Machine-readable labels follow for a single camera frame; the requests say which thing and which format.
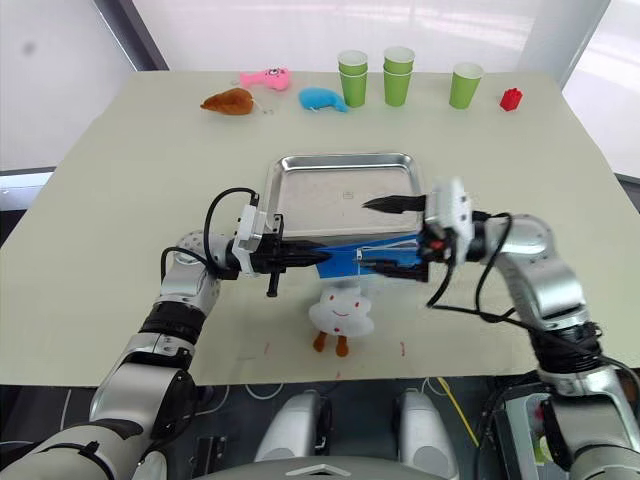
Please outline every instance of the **green paper cup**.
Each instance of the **green paper cup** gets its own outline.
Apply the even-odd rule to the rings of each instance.
[[[360,50],[345,50],[338,54],[338,69],[346,75],[367,73],[367,54]]]
[[[398,74],[384,71],[384,101],[387,105],[392,107],[404,105],[410,81],[411,72]]]
[[[384,51],[384,69],[389,73],[404,75],[413,71],[416,54],[407,47],[389,47]]]
[[[460,109],[468,108],[483,75],[484,70],[478,64],[457,64],[453,68],[453,76],[451,78],[449,105]]]
[[[340,72],[340,81],[345,103],[350,107],[364,105],[367,93],[367,72],[360,75],[346,75]]]

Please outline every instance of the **red block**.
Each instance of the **red block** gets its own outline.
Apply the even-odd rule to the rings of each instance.
[[[518,108],[520,100],[522,100],[522,92],[517,88],[510,88],[509,90],[504,92],[502,100],[500,101],[500,106],[507,112],[510,110],[515,110],[516,108]]]

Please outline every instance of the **orange toy leg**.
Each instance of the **orange toy leg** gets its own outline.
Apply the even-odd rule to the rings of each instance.
[[[316,352],[322,352],[324,350],[324,341],[327,339],[327,334],[324,332],[318,333],[318,336],[313,341],[313,348]]]
[[[339,357],[346,357],[349,355],[349,347],[347,346],[347,337],[340,335],[338,337],[338,346],[336,347],[336,354]]]

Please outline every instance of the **pink plush toy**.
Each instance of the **pink plush toy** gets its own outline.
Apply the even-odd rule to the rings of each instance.
[[[240,83],[243,88],[261,83],[274,90],[285,90],[289,86],[290,79],[291,73],[286,68],[271,68],[258,73],[240,74]]]

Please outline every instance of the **brown plush toy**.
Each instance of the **brown plush toy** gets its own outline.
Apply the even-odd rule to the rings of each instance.
[[[200,108],[225,115],[246,115],[253,109],[253,97],[242,88],[232,88],[207,98]]]

